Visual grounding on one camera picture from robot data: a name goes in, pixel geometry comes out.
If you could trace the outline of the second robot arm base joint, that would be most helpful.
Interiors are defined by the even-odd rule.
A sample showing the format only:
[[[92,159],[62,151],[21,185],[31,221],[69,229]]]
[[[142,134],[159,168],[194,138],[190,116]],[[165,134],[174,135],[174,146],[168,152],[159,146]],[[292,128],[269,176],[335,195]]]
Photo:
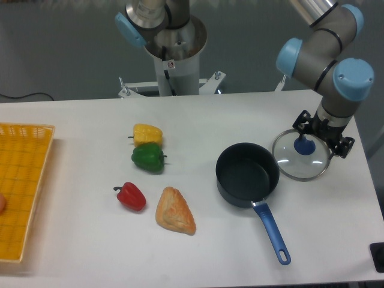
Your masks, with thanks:
[[[135,47],[152,42],[163,30],[181,29],[190,21],[189,1],[128,1],[115,25]]]

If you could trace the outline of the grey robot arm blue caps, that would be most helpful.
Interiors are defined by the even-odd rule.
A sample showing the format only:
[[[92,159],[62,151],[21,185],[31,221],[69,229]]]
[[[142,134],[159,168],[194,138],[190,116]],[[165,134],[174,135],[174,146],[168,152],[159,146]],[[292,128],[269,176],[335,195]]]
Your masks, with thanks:
[[[291,1],[312,30],[307,41],[291,38],[281,48],[276,66],[322,96],[316,113],[306,110],[293,128],[304,135],[324,141],[331,152],[346,158],[354,139],[342,135],[360,104],[368,97],[374,83],[374,71],[362,59],[339,61],[342,51],[360,34],[364,16],[359,8],[337,1]]]

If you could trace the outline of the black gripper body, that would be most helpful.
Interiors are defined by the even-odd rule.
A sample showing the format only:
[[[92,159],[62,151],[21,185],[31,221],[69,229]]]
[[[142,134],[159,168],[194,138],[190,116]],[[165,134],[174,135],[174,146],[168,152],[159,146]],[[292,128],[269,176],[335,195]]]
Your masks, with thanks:
[[[345,126],[333,127],[328,119],[321,120],[317,113],[312,118],[308,111],[303,110],[297,117],[292,127],[297,131],[299,122],[306,123],[306,133],[314,135],[328,145],[337,146],[337,153],[334,156],[346,158],[354,146],[355,139],[352,137],[344,137],[342,132]]]

